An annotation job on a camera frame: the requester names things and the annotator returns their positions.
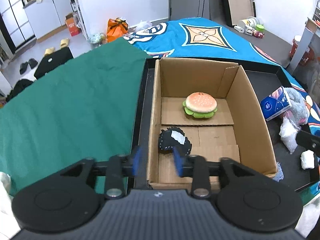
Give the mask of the small white soft roll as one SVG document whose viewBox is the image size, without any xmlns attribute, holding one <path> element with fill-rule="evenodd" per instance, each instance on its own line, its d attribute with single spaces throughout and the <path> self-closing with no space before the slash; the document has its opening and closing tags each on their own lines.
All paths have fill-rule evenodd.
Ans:
<svg viewBox="0 0 320 240">
<path fill-rule="evenodd" d="M 301 153 L 301 167 L 304 170 L 315 168 L 314 152 L 307 150 Z"/>
</svg>

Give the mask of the white stuffing bag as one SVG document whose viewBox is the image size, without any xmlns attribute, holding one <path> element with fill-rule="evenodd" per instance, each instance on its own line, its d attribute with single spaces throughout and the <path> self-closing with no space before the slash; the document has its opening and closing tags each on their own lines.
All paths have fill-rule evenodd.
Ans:
<svg viewBox="0 0 320 240">
<path fill-rule="evenodd" d="M 289 153 L 292 154 L 298 144 L 296 142 L 296 135 L 300 131 L 300 128 L 296 125 L 296 123 L 291 120 L 289 117 L 284 116 L 283 122 L 280 126 L 280 139 L 288 149 Z"/>
</svg>

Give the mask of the grey fluffy plush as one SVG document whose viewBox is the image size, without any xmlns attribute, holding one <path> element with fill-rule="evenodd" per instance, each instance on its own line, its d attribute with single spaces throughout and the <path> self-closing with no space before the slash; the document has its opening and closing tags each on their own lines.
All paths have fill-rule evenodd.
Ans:
<svg viewBox="0 0 320 240">
<path fill-rule="evenodd" d="M 285 87 L 284 90 L 287 92 L 291 102 L 287 117 L 296 126 L 306 125 L 310 112 L 306 107 L 303 96 L 294 88 Z"/>
</svg>

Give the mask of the black stitched felt toy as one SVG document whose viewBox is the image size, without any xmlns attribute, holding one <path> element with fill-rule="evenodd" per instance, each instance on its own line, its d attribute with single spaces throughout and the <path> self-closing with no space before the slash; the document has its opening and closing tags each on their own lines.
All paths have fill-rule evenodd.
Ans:
<svg viewBox="0 0 320 240">
<path fill-rule="evenodd" d="M 158 138 L 158 148 L 161 153 L 168 154 L 178 147 L 180 155 L 189 155 L 192 149 L 192 143 L 185 136 L 182 129 L 178 127 L 169 127 L 162 129 Z"/>
</svg>

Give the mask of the blue tissue pack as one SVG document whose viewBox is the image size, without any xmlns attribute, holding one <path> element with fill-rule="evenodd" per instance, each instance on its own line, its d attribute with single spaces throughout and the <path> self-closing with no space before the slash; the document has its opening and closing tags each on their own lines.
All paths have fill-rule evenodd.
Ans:
<svg viewBox="0 0 320 240">
<path fill-rule="evenodd" d="M 290 97 L 283 86 L 260 102 L 261 110 L 266 121 L 270 121 L 283 114 L 292 107 Z"/>
</svg>

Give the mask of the plush hamburger toy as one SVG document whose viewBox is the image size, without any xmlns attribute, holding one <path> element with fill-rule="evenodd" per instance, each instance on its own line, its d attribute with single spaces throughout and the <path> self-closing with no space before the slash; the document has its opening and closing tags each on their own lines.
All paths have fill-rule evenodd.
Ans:
<svg viewBox="0 0 320 240">
<path fill-rule="evenodd" d="M 190 94 L 182 105 L 185 113 L 196 119 L 209 119 L 217 112 L 217 101 L 204 92 Z"/>
</svg>

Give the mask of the blue knitted cloth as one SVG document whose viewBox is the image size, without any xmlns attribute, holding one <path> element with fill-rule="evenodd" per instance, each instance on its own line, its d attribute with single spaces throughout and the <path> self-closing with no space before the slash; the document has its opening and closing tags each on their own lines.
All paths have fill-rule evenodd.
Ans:
<svg viewBox="0 0 320 240">
<path fill-rule="evenodd" d="M 281 165 L 279 162 L 277 162 L 277 172 L 276 174 L 273 176 L 272 178 L 274 181 L 281 181 L 284 179 L 284 174 L 283 174 L 283 171 L 282 171 L 282 168 L 281 168 Z"/>
</svg>

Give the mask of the brown cardboard box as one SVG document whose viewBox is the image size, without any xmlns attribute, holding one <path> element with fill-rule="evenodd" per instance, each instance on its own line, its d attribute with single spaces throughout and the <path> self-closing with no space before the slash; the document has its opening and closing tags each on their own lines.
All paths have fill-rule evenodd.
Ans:
<svg viewBox="0 0 320 240">
<path fill-rule="evenodd" d="M 217 101 L 208 119 L 185 113 L 191 93 Z M 162 130 L 178 127 L 191 142 L 191 153 L 208 161 L 229 157 L 270 178 L 276 158 L 260 103 L 243 69 L 235 62 L 163 58 L 155 63 L 146 180 L 154 189 L 190 189 L 191 179 L 177 175 L 172 154 L 158 148 Z"/>
</svg>

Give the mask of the green cloth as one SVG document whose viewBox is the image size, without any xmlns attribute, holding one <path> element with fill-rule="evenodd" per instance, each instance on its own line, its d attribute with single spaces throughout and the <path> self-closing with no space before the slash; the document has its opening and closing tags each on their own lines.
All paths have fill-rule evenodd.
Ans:
<svg viewBox="0 0 320 240">
<path fill-rule="evenodd" d="M 57 67 L 1 109 L 11 195 L 77 161 L 131 150 L 148 55 L 119 38 Z"/>
</svg>

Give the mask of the white desk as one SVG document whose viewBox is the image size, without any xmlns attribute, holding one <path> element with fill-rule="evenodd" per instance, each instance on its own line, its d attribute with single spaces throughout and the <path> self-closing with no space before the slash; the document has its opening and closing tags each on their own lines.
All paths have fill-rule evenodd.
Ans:
<svg viewBox="0 0 320 240">
<path fill-rule="evenodd" d="M 309 62 L 314 60 L 315 52 L 310 47 L 310 44 L 315 35 L 319 37 L 319 21 L 308 18 L 303 35 L 296 35 L 292 40 L 293 44 L 289 52 L 291 61 L 287 66 L 287 69 L 291 72 L 294 72 L 299 64 L 301 66 L 306 66 Z"/>
</svg>

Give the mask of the blue patterned blanket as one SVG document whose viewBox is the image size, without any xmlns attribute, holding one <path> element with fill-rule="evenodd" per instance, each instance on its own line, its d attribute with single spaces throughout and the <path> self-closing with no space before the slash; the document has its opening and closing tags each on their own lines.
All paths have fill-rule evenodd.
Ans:
<svg viewBox="0 0 320 240">
<path fill-rule="evenodd" d="M 153 58 L 198 57 L 238 61 L 248 69 L 271 72 L 281 65 L 228 28 L 194 17 L 160 23 L 123 35 L 129 44 Z"/>
</svg>

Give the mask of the yellow slipper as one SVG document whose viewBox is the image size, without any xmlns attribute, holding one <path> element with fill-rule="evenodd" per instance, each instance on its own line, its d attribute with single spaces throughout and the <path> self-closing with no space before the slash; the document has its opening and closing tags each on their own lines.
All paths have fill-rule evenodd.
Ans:
<svg viewBox="0 0 320 240">
<path fill-rule="evenodd" d="M 44 56 L 50 55 L 55 51 L 54 47 L 47 48 L 44 52 Z"/>
<path fill-rule="evenodd" d="M 61 42 L 60 42 L 60 48 L 61 49 L 68 47 L 68 45 L 69 45 L 69 39 L 68 38 L 64 38 L 64 39 L 61 40 Z"/>
</svg>

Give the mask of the orange paper bag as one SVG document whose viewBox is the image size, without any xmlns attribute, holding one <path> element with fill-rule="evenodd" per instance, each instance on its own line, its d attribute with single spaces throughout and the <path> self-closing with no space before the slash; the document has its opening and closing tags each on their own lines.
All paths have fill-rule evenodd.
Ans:
<svg viewBox="0 0 320 240">
<path fill-rule="evenodd" d="M 109 19 L 107 24 L 106 38 L 107 42 L 110 43 L 119 37 L 127 34 L 129 25 L 126 20 L 121 18 Z"/>
</svg>

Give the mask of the orange cardboard box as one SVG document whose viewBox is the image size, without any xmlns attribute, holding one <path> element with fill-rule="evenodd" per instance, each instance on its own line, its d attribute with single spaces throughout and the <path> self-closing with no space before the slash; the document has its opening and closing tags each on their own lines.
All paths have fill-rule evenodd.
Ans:
<svg viewBox="0 0 320 240">
<path fill-rule="evenodd" d="M 69 30 L 71 37 L 81 33 L 81 29 L 77 26 L 78 20 L 75 17 L 75 13 L 70 13 L 66 16 L 65 24 Z"/>
</svg>

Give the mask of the black framed board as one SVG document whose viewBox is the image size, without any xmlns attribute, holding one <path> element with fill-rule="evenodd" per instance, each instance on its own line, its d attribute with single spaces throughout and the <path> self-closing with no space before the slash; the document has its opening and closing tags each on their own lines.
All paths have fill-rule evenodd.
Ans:
<svg viewBox="0 0 320 240">
<path fill-rule="evenodd" d="M 256 16 L 254 0 L 222 0 L 226 24 L 233 27 L 239 20 Z"/>
</svg>

